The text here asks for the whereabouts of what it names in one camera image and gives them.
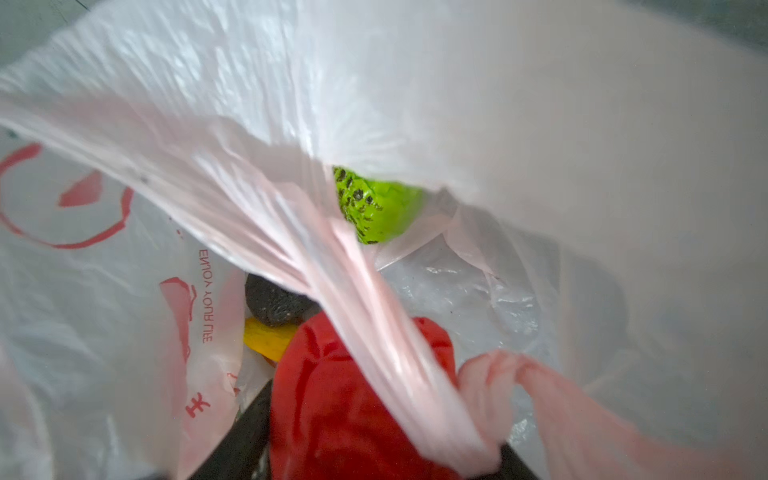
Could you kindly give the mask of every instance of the red object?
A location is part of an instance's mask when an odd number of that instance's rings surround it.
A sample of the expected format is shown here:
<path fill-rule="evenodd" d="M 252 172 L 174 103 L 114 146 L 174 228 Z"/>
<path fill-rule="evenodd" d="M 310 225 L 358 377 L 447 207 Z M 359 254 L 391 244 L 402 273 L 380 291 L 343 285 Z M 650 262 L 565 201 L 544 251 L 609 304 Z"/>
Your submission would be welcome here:
<path fill-rule="evenodd" d="M 414 319 L 456 384 L 448 333 Z M 277 365 L 270 464 L 274 480 L 459 480 L 423 459 L 363 378 L 325 313 L 304 323 Z"/>

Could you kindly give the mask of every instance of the white plastic bag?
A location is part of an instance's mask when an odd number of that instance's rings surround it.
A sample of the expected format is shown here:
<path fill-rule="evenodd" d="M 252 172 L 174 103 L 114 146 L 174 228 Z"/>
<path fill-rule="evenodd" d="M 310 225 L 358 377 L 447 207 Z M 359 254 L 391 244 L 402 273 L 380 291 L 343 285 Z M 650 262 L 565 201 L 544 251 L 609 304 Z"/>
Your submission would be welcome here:
<path fill-rule="evenodd" d="M 243 272 L 98 170 L 0 159 L 0 476 L 186 477 L 237 412 Z"/>
<path fill-rule="evenodd" d="M 763 478 L 766 84 L 759 51 L 608 0 L 115 0 L 0 75 L 0 123 L 318 299 L 463 475 L 496 466 L 518 382 L 552 478 Z M 332 164 L 488 211 L 500 238 L 444 237 L 502 282 L 519 258 L 572 381 L 496 352 L 460 396 Z"/>

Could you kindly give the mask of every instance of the yellow object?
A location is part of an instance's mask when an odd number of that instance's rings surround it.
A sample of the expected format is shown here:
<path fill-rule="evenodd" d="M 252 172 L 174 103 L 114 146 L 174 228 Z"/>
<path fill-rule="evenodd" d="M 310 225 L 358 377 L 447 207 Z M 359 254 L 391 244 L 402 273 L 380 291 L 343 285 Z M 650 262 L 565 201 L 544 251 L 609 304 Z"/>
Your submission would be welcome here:
<path fill-rule="evenodd" d="M 245 320 L 243 340 L 248 348 L 256 350 L 273 362 L 279 362 L 298 329 L 296 325 L 266 326 L 250 317 Z"/>

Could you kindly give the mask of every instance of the dark surface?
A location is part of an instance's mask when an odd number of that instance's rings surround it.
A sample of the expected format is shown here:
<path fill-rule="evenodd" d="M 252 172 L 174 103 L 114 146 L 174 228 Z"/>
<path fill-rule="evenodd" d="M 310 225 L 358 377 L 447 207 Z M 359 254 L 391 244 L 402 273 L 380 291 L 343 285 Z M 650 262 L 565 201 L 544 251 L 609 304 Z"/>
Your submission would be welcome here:
<path fill-rule="evenodd" d="M 253 316 L 268 326 L 299 324 L 304 313 L 317 305 L 304 295 L 289 292 L 252 273 L 245 282 L 245 301 Z"/>
<path fill-rule="evenodd" d="M 768 51 L 768 0 L 626 0 Z"/>

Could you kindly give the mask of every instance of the green textured item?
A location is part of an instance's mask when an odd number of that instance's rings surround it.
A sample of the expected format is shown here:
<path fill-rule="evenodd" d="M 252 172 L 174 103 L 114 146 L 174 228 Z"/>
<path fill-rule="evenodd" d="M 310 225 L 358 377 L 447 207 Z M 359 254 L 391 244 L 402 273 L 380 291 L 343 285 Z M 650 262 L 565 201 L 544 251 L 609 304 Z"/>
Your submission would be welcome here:
<path fill-rule="evenodd" d="M 339 207 L 361 243 L 383 243 L 402 234 L 419 215 L 424 190 L 360 177 L 334 167 Z"/>

